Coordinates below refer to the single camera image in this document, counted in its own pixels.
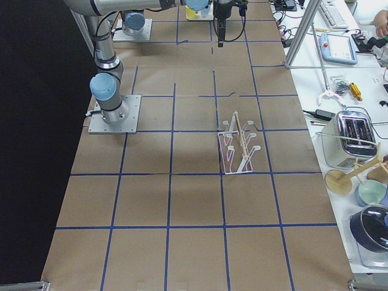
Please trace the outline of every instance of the black background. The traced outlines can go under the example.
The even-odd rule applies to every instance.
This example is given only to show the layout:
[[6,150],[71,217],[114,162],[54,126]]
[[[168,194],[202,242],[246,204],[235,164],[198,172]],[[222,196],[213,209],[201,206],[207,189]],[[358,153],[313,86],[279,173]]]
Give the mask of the black background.
[[40,281],[96,73],[62,0],[0,1],[0,284]]

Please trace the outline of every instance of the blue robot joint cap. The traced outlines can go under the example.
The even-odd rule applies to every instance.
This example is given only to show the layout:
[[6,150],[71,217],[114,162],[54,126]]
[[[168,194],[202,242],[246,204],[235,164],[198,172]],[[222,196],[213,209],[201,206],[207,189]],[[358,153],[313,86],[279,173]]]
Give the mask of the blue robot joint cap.
[[209,0],[186,0],[188,8],[194,11],[205,9],[208,3]]
[[132,12],[125,17],[125,24],[133,30],[140,30],[144,27],[146,20],[144,15],[138,12]]
[[90,91],[98,101],[106,101],[116,93],[117,85],[113,76],[107,73],[98,73],[90,80]]

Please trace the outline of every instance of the black pot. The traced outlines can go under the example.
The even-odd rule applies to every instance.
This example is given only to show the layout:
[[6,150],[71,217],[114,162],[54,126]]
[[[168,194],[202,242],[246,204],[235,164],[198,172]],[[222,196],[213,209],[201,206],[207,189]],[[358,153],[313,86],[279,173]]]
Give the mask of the black pot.
[[350,230],[365,249],[388,252],[388,207],[371,204],[350,218]]

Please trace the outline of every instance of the keyboard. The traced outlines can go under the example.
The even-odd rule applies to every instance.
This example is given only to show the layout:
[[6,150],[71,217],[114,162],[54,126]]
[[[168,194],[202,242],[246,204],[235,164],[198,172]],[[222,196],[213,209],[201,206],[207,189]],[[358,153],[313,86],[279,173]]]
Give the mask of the keyboard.
[[318,10],[323,19],[326,21],[326,24],[329,26],[330,30],[334,32],[344,31],[349,27],[349,25],[339,13],[336,1],[322,0]]

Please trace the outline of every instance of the silver toaster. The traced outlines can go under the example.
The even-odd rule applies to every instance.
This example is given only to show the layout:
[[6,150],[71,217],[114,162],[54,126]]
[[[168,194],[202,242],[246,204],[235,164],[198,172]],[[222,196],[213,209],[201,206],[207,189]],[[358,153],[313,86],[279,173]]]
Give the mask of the silver toaster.
[[375,144],[336,138],[343,136],[363,141],[375,142],[372,123],[362,112],[340,111],[322,130],[323,152],[326,163],[339,169],[353,167],[356,158],[363,163],[377,154]]

